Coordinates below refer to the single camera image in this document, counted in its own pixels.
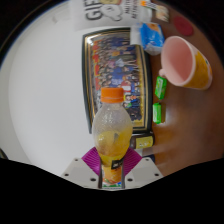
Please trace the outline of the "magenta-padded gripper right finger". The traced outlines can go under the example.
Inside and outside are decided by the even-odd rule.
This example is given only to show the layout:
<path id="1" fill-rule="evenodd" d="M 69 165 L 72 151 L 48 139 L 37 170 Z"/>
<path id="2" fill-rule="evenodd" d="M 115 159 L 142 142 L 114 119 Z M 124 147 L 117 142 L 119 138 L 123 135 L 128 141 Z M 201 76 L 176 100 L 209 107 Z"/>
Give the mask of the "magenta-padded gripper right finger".
<path id="1" fill-rule="evenodd" d="M 124 157 L 122 172 L 124 189 L 140 188 L 163 177 L 150 157 L 141 157 L 133 149 Z"/>

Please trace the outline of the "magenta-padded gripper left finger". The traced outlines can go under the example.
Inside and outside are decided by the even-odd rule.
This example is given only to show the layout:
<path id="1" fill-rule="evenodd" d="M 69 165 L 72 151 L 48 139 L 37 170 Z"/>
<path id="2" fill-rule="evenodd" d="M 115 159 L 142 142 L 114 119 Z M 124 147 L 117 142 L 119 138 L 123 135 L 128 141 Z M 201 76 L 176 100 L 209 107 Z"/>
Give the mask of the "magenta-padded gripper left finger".
<path id="1" fill-rule="evenodd" d="M 62 178 L 84 188 L 101 187 L 101 160 L 95 147 L 82 158 L 74 158 L 61 175 Z"/>

